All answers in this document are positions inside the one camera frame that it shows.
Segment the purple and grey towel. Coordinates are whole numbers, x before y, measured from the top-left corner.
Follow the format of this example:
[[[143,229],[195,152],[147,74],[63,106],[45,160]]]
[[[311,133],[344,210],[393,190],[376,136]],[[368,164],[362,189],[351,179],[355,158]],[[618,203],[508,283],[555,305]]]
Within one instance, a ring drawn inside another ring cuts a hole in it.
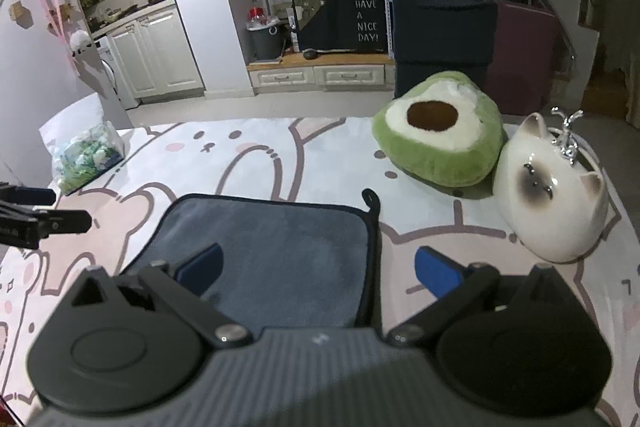
[[[186,194],[124,272],[218,245],[224,267],[202,298],[254,335],[369,326],[378,306],[381,203],[370,188],[361,196],[363,208]]]

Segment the clear bag of candies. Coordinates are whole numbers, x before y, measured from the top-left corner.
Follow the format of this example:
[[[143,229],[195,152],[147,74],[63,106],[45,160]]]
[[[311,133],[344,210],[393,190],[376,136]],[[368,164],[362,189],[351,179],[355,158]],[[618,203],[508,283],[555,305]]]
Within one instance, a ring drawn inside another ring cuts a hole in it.
[[[106,119],[96,93],[61,110],[39,133],[62,195],[78,191],[125,157],[125,143]]]

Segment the white ceramic cat figurine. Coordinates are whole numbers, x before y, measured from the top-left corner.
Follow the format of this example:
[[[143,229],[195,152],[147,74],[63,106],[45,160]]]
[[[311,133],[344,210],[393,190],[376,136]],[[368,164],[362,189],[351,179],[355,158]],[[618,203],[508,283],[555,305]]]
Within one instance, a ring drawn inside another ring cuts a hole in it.
[[[492,194],[522,244],[552,263],[570,263],[597,244],[608,215],[608,188],[592,155],[580,149],[574,165],[552,140],[559,129],[539,113],[527,116],[504,144]]]

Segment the white washing machine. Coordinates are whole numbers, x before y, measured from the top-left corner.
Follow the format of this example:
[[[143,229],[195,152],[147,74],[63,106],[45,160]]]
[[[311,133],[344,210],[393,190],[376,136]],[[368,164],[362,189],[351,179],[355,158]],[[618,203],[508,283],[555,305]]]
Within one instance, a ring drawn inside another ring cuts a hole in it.
[[[108,44],[107,36],[96,39],[94,44],[96,45],[96,49],[98,50],[105,69],[105,74],[107,75],[108,80],[111,81],[114,92],[116,93],[122,108],[125,110],[137,108],[139,100],[134,97],[128,83],[126,83],[125,77],[119,70],[119,66],[116,64],[114,55],[111,51],[110,45]]]

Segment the white kitchen cabinet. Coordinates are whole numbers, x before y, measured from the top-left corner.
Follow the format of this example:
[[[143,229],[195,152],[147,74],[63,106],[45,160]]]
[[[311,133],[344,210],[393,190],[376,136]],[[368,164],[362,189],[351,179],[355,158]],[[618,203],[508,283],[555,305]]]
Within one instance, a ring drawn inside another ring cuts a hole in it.
[[[174,4],[134,14],[105,34],[116,69],[134,98],[203,93],[195,62]]]

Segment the silver antler ornament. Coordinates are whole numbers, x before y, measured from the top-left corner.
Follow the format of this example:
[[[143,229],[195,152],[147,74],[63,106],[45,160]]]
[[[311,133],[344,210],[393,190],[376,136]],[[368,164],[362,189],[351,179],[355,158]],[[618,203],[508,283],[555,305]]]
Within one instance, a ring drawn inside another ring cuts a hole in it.
[[[562,119],[561,130],[552,140],[552,144],[559,147],[560,155],[566,159],[570,165],[574,165],[579,153],[579,145],[574,138],[572,126],[577,119],[584,116],[584,111],[578,109],[573,114],[567,115],[561,107],[552,106],[550,112],[552,116],[559,116]]]

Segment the green avocado plush pillow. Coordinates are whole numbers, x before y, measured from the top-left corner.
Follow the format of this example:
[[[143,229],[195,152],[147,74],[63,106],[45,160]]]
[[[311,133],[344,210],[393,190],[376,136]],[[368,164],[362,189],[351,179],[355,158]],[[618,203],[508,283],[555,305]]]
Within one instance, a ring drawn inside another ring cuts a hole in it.
[[[374,116],[372,134],[394,165],[448,188],[482,182],[506,142],[497,104],[454,70],[427,77],[387,104]]]

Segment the maroon cushion panel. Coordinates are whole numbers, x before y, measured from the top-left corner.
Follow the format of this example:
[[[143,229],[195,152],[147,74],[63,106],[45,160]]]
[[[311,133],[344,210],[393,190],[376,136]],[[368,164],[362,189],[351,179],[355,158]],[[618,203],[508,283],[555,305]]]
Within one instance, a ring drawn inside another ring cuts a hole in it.
[[[494,57],[484,91],[506,115],[538,112],[551,92],[558,21],[549,12],[498,2]]]

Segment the dark grey trash bin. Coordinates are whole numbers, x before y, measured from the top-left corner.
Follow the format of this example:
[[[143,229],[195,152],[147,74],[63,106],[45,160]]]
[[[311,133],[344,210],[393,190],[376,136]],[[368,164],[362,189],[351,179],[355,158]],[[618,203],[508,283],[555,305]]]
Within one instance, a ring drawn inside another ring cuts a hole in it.
[[[271,61],[283,52],[284,37],[277,22],[246,28],[254,61]]]

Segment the white drawer bench wood top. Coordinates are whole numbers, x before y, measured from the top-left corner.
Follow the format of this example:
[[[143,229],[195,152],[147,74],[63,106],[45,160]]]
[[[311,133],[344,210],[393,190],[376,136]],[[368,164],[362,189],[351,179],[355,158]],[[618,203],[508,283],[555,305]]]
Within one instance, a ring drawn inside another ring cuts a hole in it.
[[[393,91],[394,61],[386,54],[335,53],[307,60],[288,53],[279,62],[247,65],[256,94],[300,91]]]

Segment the dark navy chair back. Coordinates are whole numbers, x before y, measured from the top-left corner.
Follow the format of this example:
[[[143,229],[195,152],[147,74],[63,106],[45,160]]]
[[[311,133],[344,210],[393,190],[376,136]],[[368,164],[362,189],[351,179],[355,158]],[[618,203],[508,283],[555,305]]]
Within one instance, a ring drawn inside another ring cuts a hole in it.
[[[494,57],[494,0],[394,0],[396,98],[438,72],[462,72],[484,87]]]

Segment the black have a nice day curtain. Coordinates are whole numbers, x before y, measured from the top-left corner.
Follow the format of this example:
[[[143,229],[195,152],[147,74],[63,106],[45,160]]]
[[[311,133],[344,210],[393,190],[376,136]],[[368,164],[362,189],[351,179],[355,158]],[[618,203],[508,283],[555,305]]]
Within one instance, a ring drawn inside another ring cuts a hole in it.
[[[299,49],[387,53],[385,0],[293,0]]]

